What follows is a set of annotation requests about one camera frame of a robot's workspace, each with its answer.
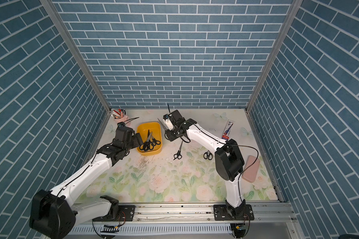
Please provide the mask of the black scissors grey blades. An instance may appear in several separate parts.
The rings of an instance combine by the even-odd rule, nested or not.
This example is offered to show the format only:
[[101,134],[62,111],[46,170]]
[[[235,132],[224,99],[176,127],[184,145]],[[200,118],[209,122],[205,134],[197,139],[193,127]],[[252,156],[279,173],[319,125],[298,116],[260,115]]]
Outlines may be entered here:
[[143,151],[153,150],[154,147],[157,145],[155,141],[152,139],[152,137],[153,137],[153,133],[148,131],[148,137],[143,144]]

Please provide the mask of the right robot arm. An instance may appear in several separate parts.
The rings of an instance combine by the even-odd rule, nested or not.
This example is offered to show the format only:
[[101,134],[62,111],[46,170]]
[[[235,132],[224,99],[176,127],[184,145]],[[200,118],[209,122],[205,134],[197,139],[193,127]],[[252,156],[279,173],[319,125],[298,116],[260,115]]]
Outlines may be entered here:
[[239,181],[245,162],[237,142],[211,134],[195,120],[182,117],[178,110],[163,116],[163,127],[169,141],[186,137],[199,143],[213,155],[215,169],[225,180],[227,213],[234,220],[244,217],[246,202],[241,195]]

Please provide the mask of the large black scissors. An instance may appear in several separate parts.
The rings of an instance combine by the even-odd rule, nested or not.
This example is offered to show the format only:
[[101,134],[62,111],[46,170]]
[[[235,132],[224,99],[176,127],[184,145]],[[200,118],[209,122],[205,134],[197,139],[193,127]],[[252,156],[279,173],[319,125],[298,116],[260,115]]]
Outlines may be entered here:
[[139,150],[147,152],[154,149],[153,142],[151,141],[152,133],[148,130],[147,139],[145,142],[139,147]]

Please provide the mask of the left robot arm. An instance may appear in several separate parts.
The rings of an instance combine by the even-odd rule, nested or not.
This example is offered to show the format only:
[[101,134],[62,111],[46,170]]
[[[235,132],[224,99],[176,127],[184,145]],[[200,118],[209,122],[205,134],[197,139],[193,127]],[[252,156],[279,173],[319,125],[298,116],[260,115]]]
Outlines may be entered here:
[[142,137],[125,123],[118,124],[112,142],[100,147],[79,170],[52,189],[38,191],[31,205],[31,229],[51,238],[62,239],[73,227],[93,219],[113,221],[120,218],[119,201],[103,195],[92,203],[75,201],[101,174],[143,145]]

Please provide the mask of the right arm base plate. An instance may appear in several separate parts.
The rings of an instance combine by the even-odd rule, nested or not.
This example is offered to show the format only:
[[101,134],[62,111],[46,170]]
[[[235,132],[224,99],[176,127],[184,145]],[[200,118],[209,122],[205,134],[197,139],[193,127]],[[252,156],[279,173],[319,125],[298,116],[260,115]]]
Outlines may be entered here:
[[213,205],[213,215],[216,221],[253,221],[254,214],[251,205],[244,204],[237,208],[230,205]]

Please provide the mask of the small black scissors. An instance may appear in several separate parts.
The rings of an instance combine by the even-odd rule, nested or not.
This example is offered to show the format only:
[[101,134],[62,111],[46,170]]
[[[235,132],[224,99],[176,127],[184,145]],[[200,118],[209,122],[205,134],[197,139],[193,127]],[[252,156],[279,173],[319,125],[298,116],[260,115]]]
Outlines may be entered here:
[[150,143],[152,146],[160,145],[161,141],[155,139],[153,136],[151,136]]
[[183,145],[183,141],[181,142],[177,153],[174,154],[173,160],[177,160],[177,159],[180,160],[182,158],[182,155],[181,155],[182,145]]
[[206,160],[212,160],[213,159],[213,154],[210,151],[207,151],[203,154],[203,158]]

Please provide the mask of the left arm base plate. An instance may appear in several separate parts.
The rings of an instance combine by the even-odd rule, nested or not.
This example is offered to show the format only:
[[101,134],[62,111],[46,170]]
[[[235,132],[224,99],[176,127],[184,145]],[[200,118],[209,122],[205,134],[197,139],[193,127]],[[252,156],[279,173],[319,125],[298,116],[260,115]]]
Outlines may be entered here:
[[135,205],[119,205],[111,207],[110,212],[102,217],[93,219],[94,222],[131,222],[135,214]]

